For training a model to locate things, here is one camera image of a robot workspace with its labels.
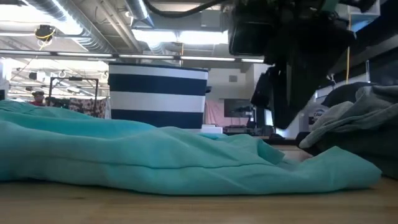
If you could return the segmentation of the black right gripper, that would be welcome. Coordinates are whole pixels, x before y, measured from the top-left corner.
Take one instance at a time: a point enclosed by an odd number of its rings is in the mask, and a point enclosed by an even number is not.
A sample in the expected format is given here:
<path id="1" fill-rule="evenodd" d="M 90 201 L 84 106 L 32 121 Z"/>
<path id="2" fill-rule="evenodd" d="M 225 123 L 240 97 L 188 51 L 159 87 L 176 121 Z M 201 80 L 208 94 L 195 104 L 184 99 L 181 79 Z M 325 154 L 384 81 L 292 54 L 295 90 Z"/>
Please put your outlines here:
<path id="1" fill-rule="evenodd" d="M 273 75 L 274 126 L 287 129 L 307 105 L 356 36 L 325 1 L 235 1 L 230 11 L 229 52 L 262 57 Z M 268 108 L 274 67 L 261 73 L 251 104 Z"/>

